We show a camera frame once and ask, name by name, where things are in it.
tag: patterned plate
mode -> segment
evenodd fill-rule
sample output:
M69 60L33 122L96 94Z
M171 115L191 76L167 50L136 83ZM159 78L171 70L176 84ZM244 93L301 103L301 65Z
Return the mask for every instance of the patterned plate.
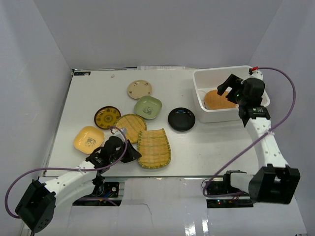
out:
M151 96L152 86L148 81L136 80L128 86L127 93L131 98L139 100L143 96Z
M109 129L120 117L120 111L116 107L107 106L96 112L94 122L98 128Z

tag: white bin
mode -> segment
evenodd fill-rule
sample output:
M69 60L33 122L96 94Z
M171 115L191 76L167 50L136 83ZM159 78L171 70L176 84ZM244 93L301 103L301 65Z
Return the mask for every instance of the white bin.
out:
M238 107L220 110L208 110L204 103L204 97L207 92L217 89L230 74L234 74L240 78L247 79L248 65L234 66L234 67L222 67L213 69L196 70L193 73L194 90L193 99L197 110L197 116L202 123L230 121L240 119L238 116ZM270 103L269 97L266 91L263 94L261 105L267 107Z

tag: orange plate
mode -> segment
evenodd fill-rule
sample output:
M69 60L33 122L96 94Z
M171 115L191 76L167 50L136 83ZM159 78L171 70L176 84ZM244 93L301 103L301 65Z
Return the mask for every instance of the orange plate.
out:
M100 147L104 142L104 133L93 127L85 126L73 141L73 145L79 151L85 154L91 154L96 148Z

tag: dish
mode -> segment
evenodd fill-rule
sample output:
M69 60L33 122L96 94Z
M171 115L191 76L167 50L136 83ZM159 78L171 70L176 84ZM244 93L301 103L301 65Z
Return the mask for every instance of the dish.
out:
M139 133L138 162L142 168L158 169L171 162L171 147L164 129L141 131Z
M162 103L160 100L150 96L143 96L134 106L134 111L144 119L154 119L158 116L161 108Z
M126 137L132 143L138 142L139 133L147 130L147 124L144 119L135 114L127 114L120 117L115 126L118 128L125 128L127 130Z
M227 95L227 91L225 91L222 96L218 95L217 90L207 92L205 95L206 108L208 110L236 108L236 104L226 99Z
M96 112L94 122L98 128L109 129L109 127L114 125L120 117L120 111L116 107L107 106Z
M195 125L195 115L187 108L175 108L168 115L170 126L180 132L190 130Z
M131 98L139 100L143 96L151 96L152 86L148 81L136 80L128 86L127 93Z
M73 145L79 151L91 154L102 145L104 138L105 135L101 130L93 126L85 126L74 138Z

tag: green plate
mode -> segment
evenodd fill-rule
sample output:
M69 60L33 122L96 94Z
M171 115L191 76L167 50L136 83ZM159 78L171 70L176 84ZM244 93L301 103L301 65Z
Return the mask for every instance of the green plate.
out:
M144 119L154 119L158 116L161 108L162 103L160 100L150 96L143 96L134 106L134 111Z

